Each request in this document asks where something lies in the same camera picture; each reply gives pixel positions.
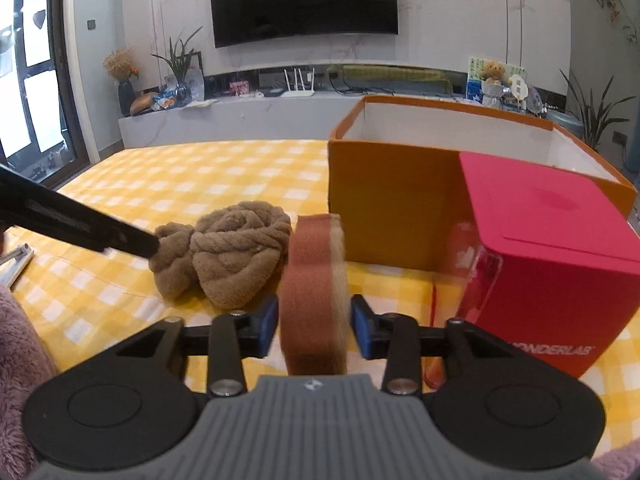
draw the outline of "wall outlet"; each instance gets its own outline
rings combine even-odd
[[[620,146],[626,147],[626,135],[620,132],[613,132],[613,136],[611,137],[611,142],[614,144],[619,144]]]

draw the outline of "tablecloth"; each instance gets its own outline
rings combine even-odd
[[[61,192],[93,208],[152,231],[157,225],[195,222],[241,200],[280,205],[298,215],[327,211],[326,142],[248,140],[125,150],[90,168]],[[176,301],[156,291],[146,260],[117,251],[93,253],[12,228],[10,245],[27,242],[36,256],[15,285],[38,334],[61,370],[166,316],[187,325],[219,314],[195,288]],[[363,294],[378,312],[420,317],[431,301],[431,273],[348,263],[351,294]],[[602,399],[607,429],[597,454],[640,437],[640,316],[582,378]],[[205,358],[192,358],[186,384],[204,389]],[[384,363],[360,358],[353,338],[349,372],[380,383]],[[276,335],[262,361],[245,360],[248,385],[261,374],[285,374]]]

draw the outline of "potted plant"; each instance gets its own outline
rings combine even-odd
[[[184,42],[180,39],[180,36],[178,36],[175,44],[172,39],[169,38],[168,58],[160,56],[159,54],[152,54],[153,57],[163,59],[167,63],[171,71],[174,73],[175,80],[177,82],[175,88],[175,96],[178,105],[185,105],[189,101],[191,101],[191,90],[187,85],[185,85],[184,77],[186,76],[187,70],[191,65],[191,57],[193,57],[195,50],[191,49],[187,52],[187,44],[189,43],[191,38],[193,38],[200,31],[201,28],[202,27],[199,27],[193,34],[191,34],[187,38],[187,41]]]
[[[132,75],[138,77],[138,69],[133,63],[131,52],[124,48],[119,48],[111,52],[104,58],[102,66],[118,82],[118,102],[120,111],[125,117],[130,116],[130,107],[136,99],[130,78]]]
[[[613,83],[613,76],[609,79],[607,86],[605,86],[604,92],[602,93],[602,97],[600,98],[600,103],[596,105],[593,101],[593,90],[589,90],[589,102],[584,97],[584,92],[582,92],[582,88],[575,74],[569,70],[569,77],[567,77],[562,70],[560,71],[562,77],[569,85],[569,90],[574,95],[575,100],[578,104],[578,108],[580,110],[580,118],[582,120],[582,124],[584,125],[584,143],[589,146],[593,151],[597,152],[597,147],[600,142],[600,137],[604,130],[611,124],[614,123],[626,123],[629,119],[624,119],[620,117],[609,117],[609,114],[621,103],[626,101],[630,101],[631,99],[635,99],[636,96],[632,95],[629,97],[625,97],[624,99],[620,99],[619,101],[614,101],[612,103],[605,104],[604,98],[607,96],[607,92]],[[578,91],[580,92],[580,97],[578,97],[577,92],[575,91],[575,86],[571,82],[570,78],[573,77],[575,81],[575,85],[578,87]]]

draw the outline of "brown sponge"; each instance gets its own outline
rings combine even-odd
[[[156,229],[149,260],[158,291],[170,300],[200,283],[213,305],[243,307],[263,288],[287,253],[291,220],[268,202],[241,202],[204,215],[193,228]]]
[[[289,374],[345,373],[349,294],[340,216],[298,218],[278,295]]]

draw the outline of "vase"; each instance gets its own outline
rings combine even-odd
[[[191,89],[185,85],[184,81],[176,84],[174,95],[175,106],[178,108],[191,102]]]
[[[133,91],[133,85],[128,79],[120,81],[118,84],[118,102],[120,103],[120,111],[123,116],[131,115],[130,108],[133,101],[136,100],[136,93]]]

